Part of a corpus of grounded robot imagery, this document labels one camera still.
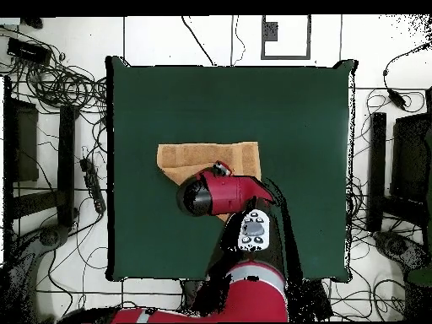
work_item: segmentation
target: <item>green tablecloth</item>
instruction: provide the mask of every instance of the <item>green tablecloth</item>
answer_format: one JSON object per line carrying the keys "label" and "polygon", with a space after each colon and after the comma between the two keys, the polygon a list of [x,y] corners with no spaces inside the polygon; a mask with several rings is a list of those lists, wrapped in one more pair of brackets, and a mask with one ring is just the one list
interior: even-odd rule
{"label": "green tablecloth", "polygon": [[114,112],[112,279],[204,277],[222,222],[178,209],[177,186],[156,165],[158,144],[244,141],[259,143],[262,176],[287,198],[305,276],[347,277],[354,61],[337,68],[128,67],[117,57],[106,63]]}

